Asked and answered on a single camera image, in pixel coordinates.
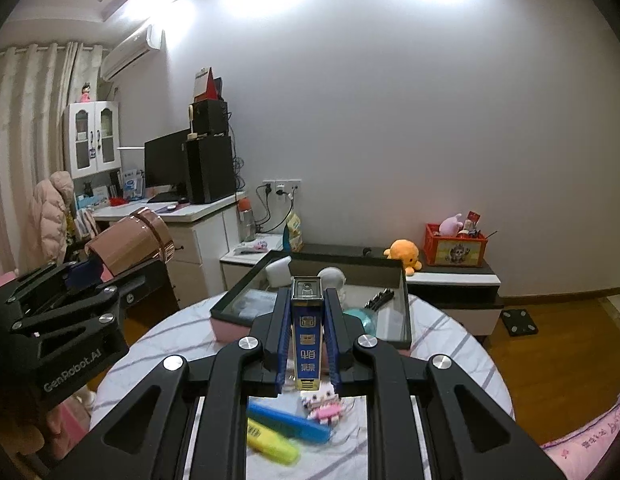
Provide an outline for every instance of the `tv stand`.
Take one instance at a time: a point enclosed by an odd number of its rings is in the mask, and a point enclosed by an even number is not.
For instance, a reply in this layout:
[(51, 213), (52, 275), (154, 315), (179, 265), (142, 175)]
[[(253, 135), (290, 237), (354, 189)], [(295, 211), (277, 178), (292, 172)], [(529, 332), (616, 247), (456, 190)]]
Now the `tv stand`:
[(177, 191), (165, 191), (153, 196), (148, 200), (149, 204), (155, 204), (157, 202), (178, 202), (180, 204), (188, 203), (188, 197)]

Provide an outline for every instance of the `red crate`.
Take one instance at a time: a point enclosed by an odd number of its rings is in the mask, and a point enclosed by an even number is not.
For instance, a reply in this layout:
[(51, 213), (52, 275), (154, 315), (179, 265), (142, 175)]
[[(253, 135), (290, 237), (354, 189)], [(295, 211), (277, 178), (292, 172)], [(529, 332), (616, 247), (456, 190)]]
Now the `red crate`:
[(479, 233), (478, 238), (435, 236), (439, 224), (426, 224), (423, 252), (431, 266), (481, 267), (484, 262), (488, 238)]

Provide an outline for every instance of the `down jacket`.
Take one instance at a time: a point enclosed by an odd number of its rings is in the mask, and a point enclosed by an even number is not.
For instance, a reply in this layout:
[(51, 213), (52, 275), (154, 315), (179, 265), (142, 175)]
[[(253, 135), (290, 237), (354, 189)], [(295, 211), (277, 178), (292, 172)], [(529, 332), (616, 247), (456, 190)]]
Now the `down jacket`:
[(67, 171), (57, 171), (35, 186), (26, 225), (29, 269), (53, 260), (63, 262), (68, 229), (66, 211), (73, 195), (74, 184)]

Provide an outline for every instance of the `gray wall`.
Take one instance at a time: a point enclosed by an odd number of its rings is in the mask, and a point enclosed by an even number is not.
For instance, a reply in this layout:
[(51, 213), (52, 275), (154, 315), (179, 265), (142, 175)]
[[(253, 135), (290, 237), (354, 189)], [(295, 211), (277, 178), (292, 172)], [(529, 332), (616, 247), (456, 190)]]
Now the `gray wall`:
[(420, 243), (472, 209), (502, 294), (620, 285), (620, 45), (590, 0), (247, 1), (169, 9), (119, 81), (123, 145), (186, 128), (212, 65), (248, 188), (301, 178), (307, 240)]

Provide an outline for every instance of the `black speaker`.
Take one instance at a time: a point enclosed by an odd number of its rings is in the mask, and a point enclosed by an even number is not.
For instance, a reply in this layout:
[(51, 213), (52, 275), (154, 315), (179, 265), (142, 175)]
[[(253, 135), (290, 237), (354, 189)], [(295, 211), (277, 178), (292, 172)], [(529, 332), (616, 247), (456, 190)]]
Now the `black speaker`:
[(186, 188), (191, 204), (209, 204), (236, 190), (232, 139), (229, 136), (205, 136), (187, 140)]
[(204, 99), (192, 104), (192, 129), (199, 135), (228, 133), (228, 103), (216, 99)]

